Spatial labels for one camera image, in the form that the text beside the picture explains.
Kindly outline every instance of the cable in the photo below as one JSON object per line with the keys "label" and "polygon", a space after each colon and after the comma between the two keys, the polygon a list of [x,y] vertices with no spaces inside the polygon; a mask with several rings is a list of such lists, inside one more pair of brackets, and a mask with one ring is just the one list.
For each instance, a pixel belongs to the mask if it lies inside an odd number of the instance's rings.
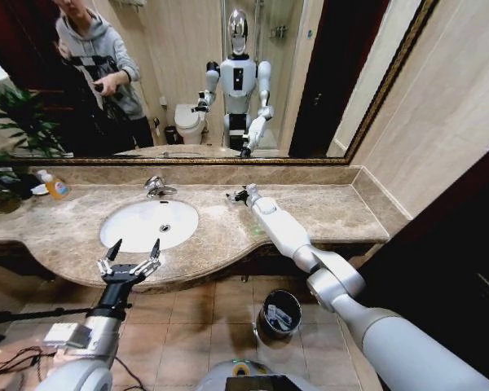
{"label": "cable", "polygon": [[117,356],[114,358],[116,361],[118,361],[122,367],[125,368],[125,370],[127,371],[127,373],[132,377],[134,378],[139,385],[133,385],[132,387],[129,387],[127,389],[123,389],[123,391],[129,391],[130,389],[142,389],[143,391],[147,391],[147,389],[145,389],[145,387],[143,387],[143,382],[134,374],[130,371],[130,369],[126,366],[126,364],[124,362],[122,362]]}
{"label": "cable", "polygon": [[[23,354],[26,354],[28,352],[37,352],[37,353],[30,355],[30,356],[27,356],[25,358],[22,358],[19,362],[13,363],[17,358],[19,358],[20,356],[22,356]],[[42,374],[41,374],[40,366],[41,366],[42,357],[53,357],[54,355],[55,355],[54,353],[51,353],[51,354],[43,353],[43,350],[40,346],[30,346],[28,348],[21,349],[18,351],[17,354],[15,354],[15,356],[13,358],[11,358],[7,361],[4,361],[4,362],[0,362],[0,375],[3,375],[4,373],[13,372],[13,370],[16,367],[18,367],[19,365],[23,364],[24,362],[26,362],[28,360],[31,360],[31,364],[29,366],[32,367],[34,364],[36,364],[38,381],[41,382],[42,381]],[[18,369],[16,371],[23,371],[24,369],[27,369],[27,367]]]}

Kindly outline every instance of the hand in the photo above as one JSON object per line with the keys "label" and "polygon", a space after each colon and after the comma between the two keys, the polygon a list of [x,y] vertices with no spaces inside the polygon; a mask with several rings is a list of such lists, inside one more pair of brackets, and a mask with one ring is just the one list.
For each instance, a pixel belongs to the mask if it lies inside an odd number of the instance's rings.
{"label": "hand", "polygon": [[65,59],[69,59],[71,57],[70,49],[68,48],[67,45],[65,45],[65,42],[63,42],[61,39],[59,40],[58,43],[55,43],[55,46],[59,52],[59,55],[61,55]]}
{"label": "hand", "polygon": [[103,84],[104,89],[99,93],[102,96],[109,96],[112,95],[116,92],[116,88],[118,85],[118,77],[116,73],[111,73],[110,75],[107,75],[105,77],[102,77],[101,79],[97,81],[93,81],[92,84],[99,85]]}

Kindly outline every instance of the white sink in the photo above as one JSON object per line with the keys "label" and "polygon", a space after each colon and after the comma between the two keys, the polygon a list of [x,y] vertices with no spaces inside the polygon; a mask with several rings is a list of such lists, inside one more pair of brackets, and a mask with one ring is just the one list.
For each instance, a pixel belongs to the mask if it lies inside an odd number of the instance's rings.
{"label": "white sink", "polygon": [[197,211],[179,201],[142,201],[114,212],[101,226],[99,238],[106,247],[123,239],[120,251],[149,253],[156,239],[160,249],[181,244],[197,228]]}

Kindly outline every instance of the gold mirror frame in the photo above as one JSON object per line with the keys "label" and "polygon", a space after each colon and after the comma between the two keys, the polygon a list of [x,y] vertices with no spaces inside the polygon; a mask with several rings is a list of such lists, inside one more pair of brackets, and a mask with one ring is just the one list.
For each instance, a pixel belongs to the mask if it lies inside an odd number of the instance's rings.
{"label": "gold mirror frame", "polygon": [[399,48],[397,49],[390,66],[385,71],[377,92],[374,94],[368,110],[355,131],[350,146],[344,157],[323,158],[292,158],[292,157],[267,157],[247,158],[161,158],[161,157],[79,157],[79,158],[15,158],[7,163],[13,166],[25,165],[349,165],[355,153],[371,127],[377,113],[382,107],[385,98],[391,91],[394,82],[406,63],[413,47],[416,44],[423,28],[427,24],[435,6],[439,0],[422,0],[413,16]]}

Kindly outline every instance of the faucet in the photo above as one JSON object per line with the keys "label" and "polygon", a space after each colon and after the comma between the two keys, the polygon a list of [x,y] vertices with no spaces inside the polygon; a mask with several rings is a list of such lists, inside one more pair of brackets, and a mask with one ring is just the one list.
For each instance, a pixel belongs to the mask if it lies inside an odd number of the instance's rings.
{"label": "faucet", "polygon": [[157,176],[149,178],[143,187],[145,190],[148,190],[147,198],[163,196],[164,194],[175,194],[178,192],[173,187],[165,186],[163,179]]}

